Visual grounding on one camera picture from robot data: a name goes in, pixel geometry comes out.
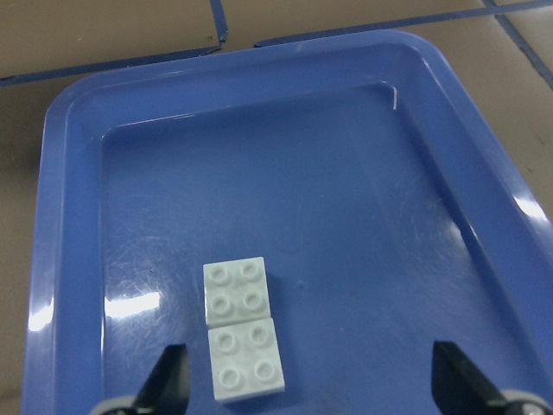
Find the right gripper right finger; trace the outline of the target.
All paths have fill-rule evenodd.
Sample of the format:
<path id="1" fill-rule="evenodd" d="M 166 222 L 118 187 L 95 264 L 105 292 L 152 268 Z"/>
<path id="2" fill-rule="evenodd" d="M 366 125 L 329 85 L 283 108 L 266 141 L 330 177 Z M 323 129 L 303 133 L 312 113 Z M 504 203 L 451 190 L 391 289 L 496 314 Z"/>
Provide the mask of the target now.
<path id="1" fill-rule="evenodd" d="M 454 342 L 434 342 L 431 393 L 441 414 L 518 414 L 508 401 Z"/>

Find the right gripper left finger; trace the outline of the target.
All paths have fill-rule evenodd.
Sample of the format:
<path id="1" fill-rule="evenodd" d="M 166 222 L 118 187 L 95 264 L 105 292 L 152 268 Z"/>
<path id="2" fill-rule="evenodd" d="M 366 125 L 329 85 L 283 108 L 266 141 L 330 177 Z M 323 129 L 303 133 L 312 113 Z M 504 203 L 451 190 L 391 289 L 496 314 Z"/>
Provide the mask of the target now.
<path id="1" fill-rule="evenodd" d="M 135 397 L 135 414 L 185 414 L 190 400 L 186 344 L 167 346 Z"/>

